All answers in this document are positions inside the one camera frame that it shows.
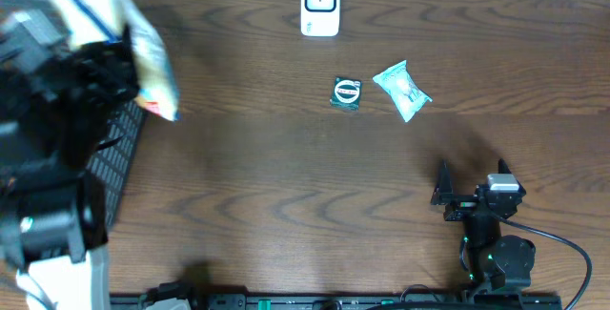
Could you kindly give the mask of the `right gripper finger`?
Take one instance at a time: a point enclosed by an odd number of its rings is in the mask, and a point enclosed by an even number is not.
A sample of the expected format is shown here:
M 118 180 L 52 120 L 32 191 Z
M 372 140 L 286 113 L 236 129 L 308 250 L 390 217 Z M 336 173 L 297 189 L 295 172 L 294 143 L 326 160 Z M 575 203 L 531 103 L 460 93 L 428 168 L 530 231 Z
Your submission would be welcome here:
M 453 186 L 449 168 L 445 160 L 442 160 L 437 175 L 437 184 L 432 195 L 433 203 L 448 203 L 453 198 Z
M 510 171 L 504 159 L 498 161 L 497 189 L 499 191 L 518 191 L 521 188 L 519 181 Z

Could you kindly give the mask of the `light green candy packet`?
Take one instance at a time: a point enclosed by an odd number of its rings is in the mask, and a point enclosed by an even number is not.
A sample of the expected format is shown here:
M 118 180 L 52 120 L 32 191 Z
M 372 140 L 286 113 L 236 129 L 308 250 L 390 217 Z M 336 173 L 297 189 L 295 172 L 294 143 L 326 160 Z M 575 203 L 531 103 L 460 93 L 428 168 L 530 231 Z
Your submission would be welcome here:
M 373 81 L 390 95 L 404 122 L 409 122 L 426 103 L 433 101 L 412 79 L 406 60 L 375 75 Z

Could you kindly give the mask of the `green Zam-Buk tin box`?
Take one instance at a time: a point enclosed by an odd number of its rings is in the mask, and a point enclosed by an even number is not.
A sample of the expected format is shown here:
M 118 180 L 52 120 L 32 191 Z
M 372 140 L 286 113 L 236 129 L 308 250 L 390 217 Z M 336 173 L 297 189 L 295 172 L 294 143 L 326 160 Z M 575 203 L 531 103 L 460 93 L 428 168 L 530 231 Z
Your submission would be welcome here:
M 359 109 L 362 83 L 359 80 L 337 77 L 330 96 L 330 105 L 345 111 Z

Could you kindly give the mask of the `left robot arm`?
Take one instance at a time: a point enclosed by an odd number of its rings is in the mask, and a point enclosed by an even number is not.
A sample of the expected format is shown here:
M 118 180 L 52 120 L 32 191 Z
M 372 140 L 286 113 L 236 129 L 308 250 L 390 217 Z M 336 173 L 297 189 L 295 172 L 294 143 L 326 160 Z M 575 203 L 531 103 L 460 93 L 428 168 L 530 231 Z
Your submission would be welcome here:
M 107 309 L 105 186 L 87 165 L 137 73 L 128 37 L 64 43 L 40 10 L 1 25 L 1 258 L 32 309 Z

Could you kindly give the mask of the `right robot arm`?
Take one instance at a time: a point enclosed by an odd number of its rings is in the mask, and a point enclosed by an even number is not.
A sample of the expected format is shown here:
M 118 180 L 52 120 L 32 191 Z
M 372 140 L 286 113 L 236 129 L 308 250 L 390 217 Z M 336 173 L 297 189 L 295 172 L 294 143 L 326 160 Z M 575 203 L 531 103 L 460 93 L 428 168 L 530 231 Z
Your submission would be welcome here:
M 534 243 L 518 236 L 505 236 L 500 229 L 500 222 L 517 212 L 525 195 L 525 189 L 502 159 L 498 162 L 498 171 L 488 175 L 485 183 L 467 195 L 454 191 L 447 163 L 440 164 L 431 203 L 445 207 L 446 221 L 463 224 L 459 258 L 472 282 L 462 292 L 465 299 L 517 294 L 531 285 Z

